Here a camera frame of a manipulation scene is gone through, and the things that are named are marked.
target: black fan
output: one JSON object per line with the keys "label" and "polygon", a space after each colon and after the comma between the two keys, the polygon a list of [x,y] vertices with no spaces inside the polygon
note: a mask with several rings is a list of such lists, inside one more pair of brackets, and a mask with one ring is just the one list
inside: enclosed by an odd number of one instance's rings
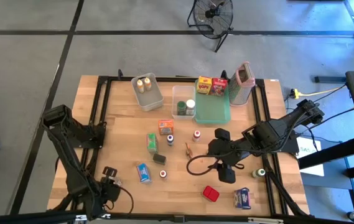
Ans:
{"label": "black fan", "polygon": [[[193,13],[195,25],[189,24]],[[189,27],[195,26],[199,32],[209,39],[219,39],[215,52],[228,36],[233,19],[232,0],[194,0],[188,16]]]}

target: green tray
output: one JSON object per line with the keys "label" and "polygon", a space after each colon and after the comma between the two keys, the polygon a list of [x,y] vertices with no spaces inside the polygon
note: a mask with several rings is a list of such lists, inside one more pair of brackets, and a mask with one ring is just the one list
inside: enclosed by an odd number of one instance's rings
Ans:
{"label": "green tray", "polygon": [[228,87],[224,97],[196,92],[196,122],[198,124],[226,124],[231,120]]}

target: gray floor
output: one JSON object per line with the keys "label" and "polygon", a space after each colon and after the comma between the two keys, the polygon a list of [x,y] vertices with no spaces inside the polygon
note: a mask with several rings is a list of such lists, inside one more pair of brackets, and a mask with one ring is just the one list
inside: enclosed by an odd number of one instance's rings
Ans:
{"label": "gray floor", "polygon": [[[68,29],[77,3],[0,0],[0,29]],[[77,29],[187,30],[191,3],[86,1]],[[350,4],[354,10],[354,0]],[[351,17],[339,1],[234,1],[234,13],[235,30],[354,31]],[[6,212],[65,38],[0,36],[0,215]],[[158,76],[217,77],[222,70],[232,74],[239,64],[250,61],[258,78],[279,79],[285,95],[291,88],[311,93],[338,87],[314,84],[311,78],[339,76],[354,70],[352,37],[230,36],[217,54],[212,52],[214,45],[213,40],[200,35],[75,36],[54,105],[72,107],[81,75],[116,75],[119,68],[125,75],[153,72]],[[290,107],[298,102],[289,100]],[[352,106],[347,89],[321,101],[326,118]],[[342,141],[354,138],[354,112],[314,129],[314,134]],[[22,212],[45,210],[55,158],[52,143],[45,137]],[[310,211],[316,217],[347,220],[345,212],[352,210],[348,191],[305,187],[305,192]],[[341,207],[341,201],[348,205]]]}

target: wooden table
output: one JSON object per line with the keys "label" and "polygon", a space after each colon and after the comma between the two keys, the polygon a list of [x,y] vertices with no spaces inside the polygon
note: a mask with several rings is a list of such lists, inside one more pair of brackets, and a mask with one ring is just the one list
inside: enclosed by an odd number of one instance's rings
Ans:
{"label": "wooden table", "polygon": [[[82,76],[80,80],[73,106],[73,117],[82,124],[88,124],[97,79],[97,76]],[[264,82],[271,117],[284,116],[286,111],[279,81],[265,80]],[[234,184],[220,182],[216,170],[202,176],[193,176],[186,171],[188,159],[185,155],[185,142],[190,144],[194,156],[205,154],[208,143],[215,138],[214,130],[216,128],[229,130],[231,138],[238,139],[242,137],[242,131],[256,123],[251,97],[246,106],[231,108],[231,121],[228,124],[202,125],[197,124],[194,120],[174,120],[175,140],[174,145],[170,147],[167,145],[166,136],[159,135],[157,121],[172,119],[172,87],[174,85],[193,85],[193,83],[159,82],[158,84],[164,97],[164,105],[156,110],[144,112],[137,105],[130,82],[113,81],[111,83],[106,112],[106,137],[98,156],[95,179],[100,180],[105,166],[117,169],[117,175],[122,180],[123,187],[130,191],[134,197],[133,213],[269,216],[265,179],[254,179],[251,176],[253,170],[263,166],[260,157],[249,156],[241,161],[245,165],[245,169],[235,169],[236,183]],[[261,117],[264,119],[261,97],[259,97],[259,105]],[[199,142],[192,141],[192,134],[196,129],[202,132]],[[165,166],[152,161],[152,156],[146,149],[147,133],[157,134],[159,154],[167,157]],[[76,149],[76,152],[78,156],[81,156],[82,149]],[[213,161],[214,159],[211,158],[198,159],[191,164],[190,168],[192,172],[200,172]],[[150,184],[139,182],[136,166],[143,162],[148,165],[151,173],[152,183]],[[308,213],[304,186],[296,159],[289,154],[279,153],[279,163],[285,188],[300,208]],[[159,177],[160,170],[167,171],[166,180]],[[60,163],[52,186],[48,208],[54,208],[66,196],[65,180],[66,173]],[[201,195],[207,185],[220,192],[217,202],[209,202]],[[232,192],[242,187],[250,189],[251,210],[239,210],[233,206]],[[277,212],[280,213],[277,189],[275,186],[273,189]],[[130,208],[130,198],[126,193],[121,192],[112,212],[128,212]]]}

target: blue box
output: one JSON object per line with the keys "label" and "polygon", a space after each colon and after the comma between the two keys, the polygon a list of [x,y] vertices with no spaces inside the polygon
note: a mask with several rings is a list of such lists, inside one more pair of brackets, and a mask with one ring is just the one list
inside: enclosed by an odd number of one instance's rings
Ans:
{"label": "blue box", "polygon": [[251,209],[250,206],[250,191],[244,187],[233,192],[233,201],[235,208]]}
{"label": "blue box", "polygon": [[141,183],[150,183],[152,182],[151,176],[149,175],[149,168],[146,164],[141,164],[137,166],[138,175],[141,180]]}

